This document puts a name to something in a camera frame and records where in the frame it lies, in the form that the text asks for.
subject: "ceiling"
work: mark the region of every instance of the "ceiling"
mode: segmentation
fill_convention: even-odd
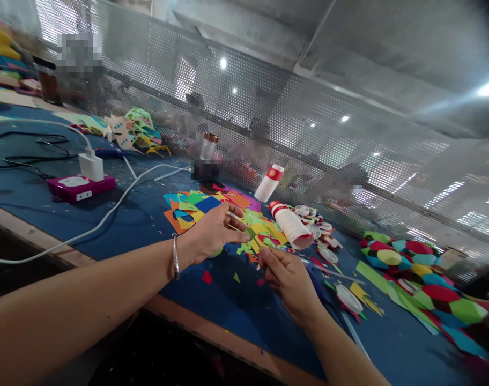
[[[489,2],[115,0],[452,138],[489,138]]]

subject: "perforated metal mesh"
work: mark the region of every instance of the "perforated metal mesh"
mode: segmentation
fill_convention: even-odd
[[[460,249],[471,259],[456,268],[459,282],[489,264],[487,141],[451,139],[101,0],[6,0],[0,20],[38,36],[43,44],[32,49],[50,56],[57,33],[101,34],[102,75],[63,79],[83,96],[71,101],[81,108],[107,116],[143,107],[192,157],[202,131],[217,134],[224,171],[251,191],[271,163],[283,165],[278,198],[315,205],[351,233],[376,229]]]

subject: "white charger plug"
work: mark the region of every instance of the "white charger plug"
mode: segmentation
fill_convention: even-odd
[[[85,153],[78,155],[80,173],[93,182],[103,181],[103,160],[94,154],[94,149],[86,148]]]

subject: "bracelet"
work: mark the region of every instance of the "bracelet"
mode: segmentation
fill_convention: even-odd
[[[171,235],[171,237],[173,237],[173,265],[175,267],[175,279],[180,280],[179,256],[176,253],[176,238],[178,236],[177,233]]]

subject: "stack of paper cups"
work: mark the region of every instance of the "stack of paper cups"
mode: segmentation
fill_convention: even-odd
[[[282,166],[273,165],[255,191],[255,198],[261,202],[267,202],[277,187],[283,172],[284,168]]]
[[[286,205],[274,205],[271,207],[271,213],[294,249],[307,248],[314,242],[314,235]]]

